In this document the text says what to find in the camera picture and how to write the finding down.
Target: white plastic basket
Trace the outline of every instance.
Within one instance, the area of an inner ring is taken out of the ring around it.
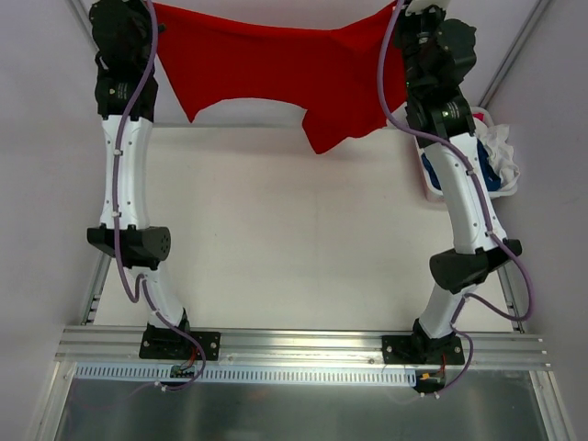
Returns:
[[[494,125],[494,121],[486,109],[481,107],[472,107],[471,113],[481,113],[484,116],[484,124],[486,124],[488,127]],[[414,146],[416,147],[416,153],[418,155],[418,164],[421,171],[421,179],[423,181],[424,195],[426,196],[426,199],[430,202],[444,202],[445,200],[443,199],[443,192],[433,187],[431,176],[424,168],[423,161],[421,161],[421,155],[423,154],[423,151],[419,148],[416,138],[414,139]],[[490,191],[490,199],[512,196],[514,193],[516,193],[516,190],[517,185],[509,188],[508,190]]]

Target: black mounting base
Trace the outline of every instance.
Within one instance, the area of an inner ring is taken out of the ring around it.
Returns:
[[[457,336],[425,354],[416,354],[411,335],[383,335],[382,355],[386,365],[442,365],[443,356],[447,366],[462,366],[466,362],[461,339]]]
[[[190,331],[186,315],[178,328],[189,333],[204,350],[207,361],[218,361],[221,350],[221,333]],[[192,344],[184,337],[166,328],[156,328],[150,324],[143,333],[139,358],[144,360],[186,361],[192,356]],[[196,360],[201,360],[198,352]]]

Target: white cloth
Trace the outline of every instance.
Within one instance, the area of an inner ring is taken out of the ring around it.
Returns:
[[[515,149],[506,143],[510,127],[501,124],[488,127],[482,121],[474,118],[476,123],[476,136],[488,152],[488,164],[494,173],[501,178],[503,191],[510,190],[516,185],[521,172],[513,161]]]

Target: clothes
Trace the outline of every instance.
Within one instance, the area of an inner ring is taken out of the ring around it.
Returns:
[[[501,188],[501,178],[495,174],[490,167],[490,164],[488,163],[488,153],[480,141],[478,141],[478,158],[480,159],[480,169],[482,175],[484,176],[486,188],[488,191],[498,191]],[[435,170],[433,170],[433,166],[424,153],[421,155],[421,161],[423,161],[423,167],[431,177],[431,184],[437,190],[440,190],[441,184],[439,184],[439,179],[437,178]]]
[[[500,176],[501,190],[512,189],[521,175],[518,165],[513,161],[515,149],[506,143],[509,135],[509,126],[499,125],[487,127],[483,122],[474,119],[476,123],[476,136],[482,142],[488,153],[488,164],[492,170]]]
[[[379,49],[393,5],[336,30],[272,28],[155,6],[166,31],[158,54],[190,121],[223,99],[265,98],[307,109],[316,153],[386,125],[379,106]],[[406,100],[400,50],[386,62],[390,108]]]

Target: red towel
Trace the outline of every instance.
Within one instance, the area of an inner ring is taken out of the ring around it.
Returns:
[[[384,127],[379,48],[392,5],[336,30],[272,28],[156,5],[165,23],[159,57],[188,119],[223,99],[266,98],[307,110],[302,127],[316,153]],[[390,108],[406,99],[399,50],[386,62]]]

